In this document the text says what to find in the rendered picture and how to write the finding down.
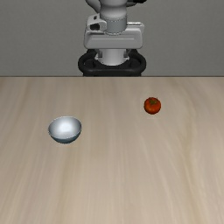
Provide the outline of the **red tomato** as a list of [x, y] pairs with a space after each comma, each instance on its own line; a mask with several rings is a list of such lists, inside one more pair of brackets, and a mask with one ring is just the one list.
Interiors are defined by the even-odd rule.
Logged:
[[161, 102], [158, 98], [149, 97], [144, 101], [144, 110], [151, 115], [155, 115], [161, 109]]

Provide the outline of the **silver-grey bowl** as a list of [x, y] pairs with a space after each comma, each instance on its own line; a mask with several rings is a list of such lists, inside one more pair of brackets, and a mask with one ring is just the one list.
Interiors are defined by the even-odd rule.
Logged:
[[70, 144], [81, 133], [81, 122], [73, 116], [61, 116], [51, 121], [48, 133], [53, 140], [60, 144]]

